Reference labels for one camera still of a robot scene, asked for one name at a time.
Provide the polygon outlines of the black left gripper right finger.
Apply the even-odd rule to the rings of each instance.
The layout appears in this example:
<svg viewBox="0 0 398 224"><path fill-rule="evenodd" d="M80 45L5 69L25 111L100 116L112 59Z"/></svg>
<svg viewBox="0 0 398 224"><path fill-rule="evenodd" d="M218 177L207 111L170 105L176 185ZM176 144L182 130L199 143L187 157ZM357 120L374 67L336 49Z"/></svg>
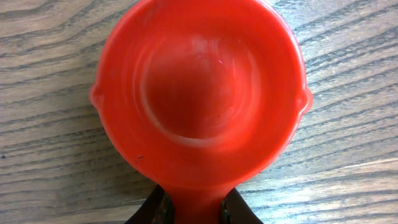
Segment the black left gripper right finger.
<svg viewBox="0 0 398 224"><path fill-rule="evenodd" d="M263 224L263 222L233 188L221 202L220 224Z"/></svg>

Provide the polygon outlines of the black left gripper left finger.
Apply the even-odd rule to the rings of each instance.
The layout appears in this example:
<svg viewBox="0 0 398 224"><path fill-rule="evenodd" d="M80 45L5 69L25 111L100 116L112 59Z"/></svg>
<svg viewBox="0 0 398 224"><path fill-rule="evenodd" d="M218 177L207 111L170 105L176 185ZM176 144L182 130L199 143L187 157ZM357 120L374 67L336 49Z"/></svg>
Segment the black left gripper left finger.
<svg viewBox="0 0 398 224"><path fill-rule="evenodd" d="M156 185L141 207L124 224L174 224L174 206L169 195Z"/></svg>

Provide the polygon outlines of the red measuring scoop blue handle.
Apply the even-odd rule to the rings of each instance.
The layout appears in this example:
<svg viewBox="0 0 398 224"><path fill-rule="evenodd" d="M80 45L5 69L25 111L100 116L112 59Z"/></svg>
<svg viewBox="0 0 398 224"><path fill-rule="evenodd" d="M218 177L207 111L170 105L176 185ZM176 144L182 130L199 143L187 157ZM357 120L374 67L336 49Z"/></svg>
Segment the red measuring scoop blue handle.
<svg viewBox="0 0 398 224"><path fill-rule="evenodd" d="M98 62L90 101L116 150L170 197L175 223L218 223L313 105L299 43L255 0L139 1Z"/></svg>

